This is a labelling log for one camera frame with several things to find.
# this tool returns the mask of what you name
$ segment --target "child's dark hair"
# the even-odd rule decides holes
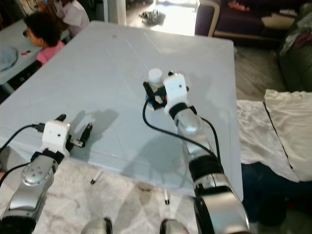
[[[47,13],[37,12],[24,19],[36,38],[42,38],[48,46],[56,46],[60,40],[61,31],[50,19]]]

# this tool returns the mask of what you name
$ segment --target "white shirt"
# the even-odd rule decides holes
[[[72,37],[76,36],[90,21],[83,6],[77,1],[67,3],[64,7],[61,2],[54,2],[56,14],[68,24]]]

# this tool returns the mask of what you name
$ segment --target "small table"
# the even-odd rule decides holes
[[[93,123],[86,147],[74,148],[71,158],[194,195],[180,140],[148,128],[142,120],[142,83],[154,67],[164,74],[184,74],[188,100],[215,126],[224,171],[242,199],[234,50],[229,40],[93,21],[0,106],[0,140],[23,125],[66,113],[73,136],[80,137],[87,123]],[[163,110],[147,111],[147,119],[176,131]],[[24,157],[29,160],[41,136],[25,130],[11,147],[28,151]],[[207,137],[215,150],[208,127]]]
[[[36,61],[38,52],[42,50],[41,47],[34,46],[31,41],[23,35],[26,29],[26,24],[23,20],[20,20],[0,31],[1,46],[12,46],[18,50],[17,62],[11,68],[2,71],[0,74],[0,85],[10,94],[14,92],[14,89],[7,82]],[[69,38],[68,30],[62,32],[61,39],[65,38]],[[31,53],[21,55],[22,52],[27,50],[30,50]]]

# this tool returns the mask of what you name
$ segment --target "person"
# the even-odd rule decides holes
[[[49,0],[48,4],[38,3],[39,11],[48,12],[61,30],[68,28],[73,38],[90,21],[83,6],[77,0]]]
[[[42,47],[37,60],[45,65],[65,44],[60,41],[61,31],[51,21],[47,13],[34,13],[25,18],[27,35],[33,45]]]

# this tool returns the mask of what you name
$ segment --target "dark purple couch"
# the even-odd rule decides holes
[[[250,7],[250,12],[231,9],[232,0],[197,0],[195,34],[225,38],[236,45],[278,48],[288,29],[266,27],[261,18],[278,13],[280,9],[294,9],[312,0],[237,0]]]

